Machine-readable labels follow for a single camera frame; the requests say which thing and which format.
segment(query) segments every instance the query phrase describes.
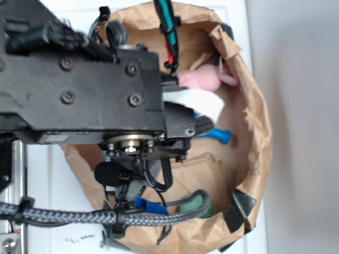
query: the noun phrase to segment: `microphone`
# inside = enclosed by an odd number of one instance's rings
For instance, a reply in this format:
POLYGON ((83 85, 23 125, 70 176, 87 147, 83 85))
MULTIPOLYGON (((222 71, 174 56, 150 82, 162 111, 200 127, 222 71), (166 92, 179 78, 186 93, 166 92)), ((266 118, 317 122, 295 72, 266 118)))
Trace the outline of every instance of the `microphone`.
POLYGON ((119 187, 134 180, 134 172, 117 162, 105 161, 95 167, 94 177, 103 186, 119 187))

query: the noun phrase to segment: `blue plastic object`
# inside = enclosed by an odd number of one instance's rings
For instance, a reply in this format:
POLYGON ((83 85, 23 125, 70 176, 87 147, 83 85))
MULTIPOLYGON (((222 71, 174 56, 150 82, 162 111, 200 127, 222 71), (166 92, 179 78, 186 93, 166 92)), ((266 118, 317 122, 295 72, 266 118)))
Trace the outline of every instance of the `blue plastic object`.
POLYGON ((145 213, 153 213, 153 214, 161 214, 166 215, 167 214, 167 208, 163 207, 162 205, 159 205, 157 203, 150 202, 144 198, 136 197, 134 200, 134 205, 139 207, 146 207, 145 213))
MULTIPOLYGON (((194 113, 194 117, 197 118, 199 114, 194 113)), ((223 131, 217 128, 214 128, 210 132, 197 136, 196 138, 213 138, 220 140, 221 143, 227 144, 231 139, 232 133, 230 131, 223 131)))

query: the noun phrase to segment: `black clip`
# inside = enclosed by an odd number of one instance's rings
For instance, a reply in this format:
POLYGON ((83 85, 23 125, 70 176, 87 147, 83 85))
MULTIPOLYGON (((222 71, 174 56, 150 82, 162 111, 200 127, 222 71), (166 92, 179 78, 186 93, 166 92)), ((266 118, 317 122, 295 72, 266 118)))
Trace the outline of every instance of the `black clip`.
POLYGON ((169 33, 175 32, 176 29, 181 26, 181 18, 180 17, 174 17, 173 20, 173 27, 171 29, 166 29, 166 26, 163 25, 163 23, 160 24, 160 31, 161 33, 168 35, 169 33))
POLYGON ((110 18, 111 15, 111 10, 108 6, 101 6, 99 7, 99 11, 100 11, 100 16, 98 18, 99 22, 105 22, 108 21, 108 19, 110 18))
POLYGON ((25 209, 32 208, 34 205, 34 201, 34 198, 23 196, 21 198, 19 208, 14 215, 13 221, 15 221, 17 224, 22 224, 23 212, 25 211, 25 209))
POLYGON ((108 238, 123 238, 126 233, 126 208, 117 206, 115 209, 117 220, 114 225, 106 226, 108 238))

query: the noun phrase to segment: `green object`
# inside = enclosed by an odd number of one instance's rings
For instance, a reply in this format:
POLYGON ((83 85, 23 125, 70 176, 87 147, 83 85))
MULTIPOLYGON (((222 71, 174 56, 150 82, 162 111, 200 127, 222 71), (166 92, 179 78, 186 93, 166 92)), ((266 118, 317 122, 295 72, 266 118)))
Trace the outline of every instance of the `green object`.
MULTIPOLYGON (((159 0, 159 3, 160 3, 160 6, 163 10, 166 25, 167 25, 168 29, 172 29, 173 28, 173 21, 172 21, 171 15, 170 15, 170 11, 168 9, 167 2, 166 2, 166 0, 159 0)), ((176 44, 175 35, 174 35, 173 32, 170 33, 169 40, 170 40, 172 46, 174 44, 176 44)))
MULTIPOLYGON (((198 208, 199 206, 202 205, 202 201, 203 201, 202 196, 198 196, 193 201, 191 201, 187 204, 181 205, 179 207, 179 212, 183 213, 183 212, 187 212, 187 211, 190 211, 192 209, 198 208)), ((199 218, 207 219, 207 218, 211 218, 213 215, 214 215, 213 206, 211 205, 210 208, 208 209, 208 211, 205 214, 203 214, 202 216, 200 216, 199 218)))

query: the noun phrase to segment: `red wire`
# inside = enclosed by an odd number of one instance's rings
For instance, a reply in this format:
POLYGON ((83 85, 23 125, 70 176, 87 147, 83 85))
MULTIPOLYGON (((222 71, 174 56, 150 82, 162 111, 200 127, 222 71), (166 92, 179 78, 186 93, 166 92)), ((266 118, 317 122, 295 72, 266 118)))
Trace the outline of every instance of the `red wire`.
POLYGON ((168 63, 171 65, 174 62, 174 57, 170 52, 169 46, 166 41, 166 49, 167 49, 167 54, 168 54, 168 63))

